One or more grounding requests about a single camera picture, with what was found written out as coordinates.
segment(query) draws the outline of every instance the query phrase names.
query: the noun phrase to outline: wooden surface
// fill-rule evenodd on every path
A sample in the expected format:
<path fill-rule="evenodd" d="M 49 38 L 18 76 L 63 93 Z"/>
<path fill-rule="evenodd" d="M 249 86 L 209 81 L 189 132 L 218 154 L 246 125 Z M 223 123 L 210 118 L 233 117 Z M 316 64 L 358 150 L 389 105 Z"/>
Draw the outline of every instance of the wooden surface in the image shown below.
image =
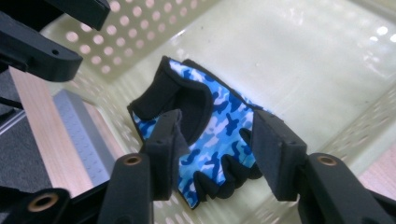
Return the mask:
<path fill-rule="evenodd" d="M 10 73 L 52 186 L 68 189 L 72 197 L 92 188 L 45 81 L 15 68 Z"/>
<path fill-rule="evenodd" d="M 45 81 L 10 68 L 38 148 L 55 188 L 69 189 L 73 196 L 90 189 L 92 183 L 69 139 Z M 114 158 L 123 155 L 105 121 L 94 106 L 86 105 L 99 133 Z M 360 177 L 368 189 L 396 200 L 396 144 Z"/>

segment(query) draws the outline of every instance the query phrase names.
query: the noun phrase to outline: glove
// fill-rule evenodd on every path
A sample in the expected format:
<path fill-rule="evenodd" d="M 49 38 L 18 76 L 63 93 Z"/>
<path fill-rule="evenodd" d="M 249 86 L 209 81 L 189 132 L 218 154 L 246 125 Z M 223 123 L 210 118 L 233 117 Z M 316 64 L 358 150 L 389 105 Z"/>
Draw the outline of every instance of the glove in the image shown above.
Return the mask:
<path fill-rule="evenodd" d="M 249 146 L 253 112 L 262 107 L 199 64 L 163 57 L 151 85 L 127 108 L 143 140 L 161 113 L 182 111 L 190 154 L 179 159 L 178 189 L 190 208 L 206 195 L 228 198 L 248 178 L 262 176 Z"/>

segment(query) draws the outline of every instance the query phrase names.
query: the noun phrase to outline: white plastic bin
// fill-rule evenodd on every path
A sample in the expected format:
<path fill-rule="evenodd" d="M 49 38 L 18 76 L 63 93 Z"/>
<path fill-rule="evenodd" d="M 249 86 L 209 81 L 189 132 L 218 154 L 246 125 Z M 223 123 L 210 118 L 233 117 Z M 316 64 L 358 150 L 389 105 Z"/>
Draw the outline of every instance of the white plastic bin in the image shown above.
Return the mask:
<path fill-rule="evenodd" d="M 273 111 L 308 144 L 360 175 L 396 140 L 396 23 L 346 0 L 109 0 L 98 32 L 63 16 L 43 32 L 84 57 L 76 78 L 49 83 L 95 105 L 125 153 L 140 142 L 126 106 L 163 55 L 190 58 Z M 178 194 L 156 223 L 298 223 L 263 178 L 193 211 Z"/>

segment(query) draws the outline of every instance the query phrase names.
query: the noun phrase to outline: screw hole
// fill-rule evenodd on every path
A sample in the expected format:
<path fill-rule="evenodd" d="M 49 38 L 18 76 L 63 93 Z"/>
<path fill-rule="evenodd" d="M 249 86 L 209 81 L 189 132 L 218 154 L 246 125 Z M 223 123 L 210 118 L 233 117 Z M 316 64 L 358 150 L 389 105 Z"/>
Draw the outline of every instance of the screw hole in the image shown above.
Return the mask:
<path fill-rule="evenodd" d="M 41 212 L 58 202 L 59 197 L 56 193 L 45 193 L 34 198 L 28 205 L 30 212 Z"/>
<path fill-rule="evenodd" d="M 125 165 L 136 165 L 141 161 L 142 161 L 142 159 L 140 157 L 132 156 L 132 157 L 128 157 L 127 159 L 125 159 L 124 164 Z"/>
<path fill-rule="evenodd" d="M 334 166 L 337 164 L 337 161 L 335 161 L 333 158 L 330 158 L 327 156 L 319 156 L 318 161 L 320 161 L 322 164 L 325 164 L 328 166 Z"/>

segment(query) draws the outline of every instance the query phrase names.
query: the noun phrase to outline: camouflage pattern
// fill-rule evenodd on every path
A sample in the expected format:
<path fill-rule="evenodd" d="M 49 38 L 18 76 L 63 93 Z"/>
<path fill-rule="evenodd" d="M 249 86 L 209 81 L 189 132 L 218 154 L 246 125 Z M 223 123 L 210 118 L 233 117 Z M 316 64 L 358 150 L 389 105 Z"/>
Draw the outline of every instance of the camouflage pattern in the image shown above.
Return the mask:
<path fill-rule="evenodd" d="M 251 130 L 253 109 L 256 106 L 242 95 L 234 95 L 214 78 L 182 63 L 170 60 L 170 67 L 179 76 L 206 84 L 213 96 L 213 112 L 199 139 L 190 146 L 191 153 L 179 160 L 178 189 L 191 208 L 198 204 L 198 196 L 193 183 L 193 174 L 200 171 L 221 186 L 225 177 L 221 167 L 221 157 L 228 154 L 251 168 L 255 162 L 248 144 L 239 134 L 241 128 Z M 156 120 L 143 121 L 133 114 L 134 121 L 143 138 L 151 135 Z"/>

